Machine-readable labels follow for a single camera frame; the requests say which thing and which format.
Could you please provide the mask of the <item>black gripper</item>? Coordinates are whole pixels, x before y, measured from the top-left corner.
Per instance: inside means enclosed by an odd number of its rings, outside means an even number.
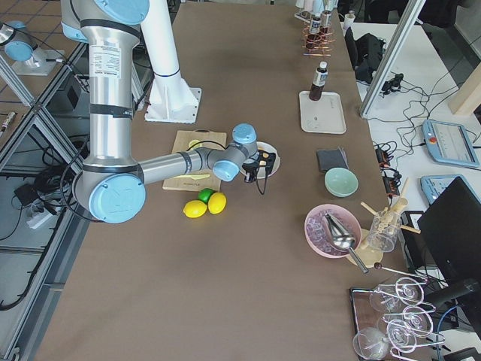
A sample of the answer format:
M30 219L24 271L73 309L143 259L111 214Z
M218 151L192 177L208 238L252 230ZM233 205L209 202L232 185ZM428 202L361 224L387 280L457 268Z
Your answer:
M265 151L263 150L258 150L255 156L250 157L242 165L242 174L244 175L245 183L256 182L258 180L257 174L260 168L265 168L265 178L263 180L266 180L269 177L269 174L272 172L272 169L274 167L276 155L275 153L269 153L269 157L264 158L262 156L264 152Z

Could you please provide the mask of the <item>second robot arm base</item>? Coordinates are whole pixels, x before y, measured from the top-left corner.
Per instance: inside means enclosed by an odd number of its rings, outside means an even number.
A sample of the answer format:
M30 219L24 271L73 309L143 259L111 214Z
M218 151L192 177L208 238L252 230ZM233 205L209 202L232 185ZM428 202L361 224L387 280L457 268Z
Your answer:
M47 76L65 54L64 50L42 48L19 20L1 23L1 46L14 61L12 69L17 75Z

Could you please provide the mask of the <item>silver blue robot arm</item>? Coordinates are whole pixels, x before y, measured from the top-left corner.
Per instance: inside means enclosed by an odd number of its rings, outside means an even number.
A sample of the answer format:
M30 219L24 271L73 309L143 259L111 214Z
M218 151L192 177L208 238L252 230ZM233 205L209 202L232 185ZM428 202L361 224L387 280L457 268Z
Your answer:
M139 162L132 156L133 50L147 46L154 73L149 121L194 123L201 90L182 78L168 6L164 1L63 1L65 36L89 46L90 152L75 177L77 202L97 220L123 223L144 206L146 186L209 169L222 181L244 171L270 173L276 155L260 150L255 129L234 127L231 143L197 147Z

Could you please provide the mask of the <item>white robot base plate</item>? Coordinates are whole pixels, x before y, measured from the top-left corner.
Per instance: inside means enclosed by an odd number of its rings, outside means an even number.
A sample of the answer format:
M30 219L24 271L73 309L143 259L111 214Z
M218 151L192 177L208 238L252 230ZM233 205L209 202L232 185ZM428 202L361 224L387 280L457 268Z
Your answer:
M195 123L197 120L202 89L190 87L189 90L194 96L194 102L186 103L180 109L174 110L172 102L174 98L169 94L169 90L165 88L160 103L154 103L150 100L145 114L145 120L148 122L163 123Z

